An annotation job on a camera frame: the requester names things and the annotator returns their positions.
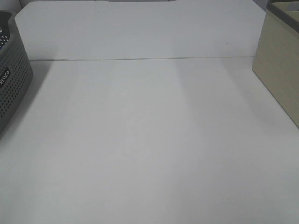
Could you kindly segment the grey perforated plastic basket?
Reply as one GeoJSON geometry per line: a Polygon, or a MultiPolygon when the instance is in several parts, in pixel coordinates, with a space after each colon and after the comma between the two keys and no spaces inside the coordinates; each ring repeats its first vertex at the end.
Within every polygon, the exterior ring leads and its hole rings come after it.
{"type": "Polygon", "coordinates": [[[33,71],[15,14],[0,12],[0,131],[3,132],[21,104],[33,71]]]}

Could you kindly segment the beige storage box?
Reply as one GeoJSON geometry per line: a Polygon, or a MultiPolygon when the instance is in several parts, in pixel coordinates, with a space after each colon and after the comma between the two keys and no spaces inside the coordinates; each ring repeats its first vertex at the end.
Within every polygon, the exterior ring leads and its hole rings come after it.
{"type": "Polygon", "coordinates": [[[299,2],[270,0],[252,70],[299,124],[299,2]]]}

